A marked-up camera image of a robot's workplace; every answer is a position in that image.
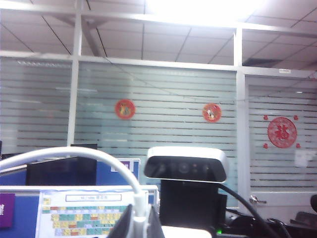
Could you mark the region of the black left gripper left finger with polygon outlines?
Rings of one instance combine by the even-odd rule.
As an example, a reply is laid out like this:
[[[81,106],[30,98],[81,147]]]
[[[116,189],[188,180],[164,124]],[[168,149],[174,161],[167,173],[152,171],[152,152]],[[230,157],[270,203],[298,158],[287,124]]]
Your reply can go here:
[[[113,238],[127,238],[130,230],[130,225],[132,221],[133,215],[133,206],[130,204],[127,206],[125,211],[123,212],[120,219],[115,224],[112,229],[112,237]]]

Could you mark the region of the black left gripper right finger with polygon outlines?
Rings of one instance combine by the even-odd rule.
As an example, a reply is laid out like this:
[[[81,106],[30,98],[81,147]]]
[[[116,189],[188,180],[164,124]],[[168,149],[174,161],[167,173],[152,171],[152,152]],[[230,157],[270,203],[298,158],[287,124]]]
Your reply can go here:
[[[149,238],[165,238],[159,219],[159,214],[154,207],[151,207],[148,224]]]

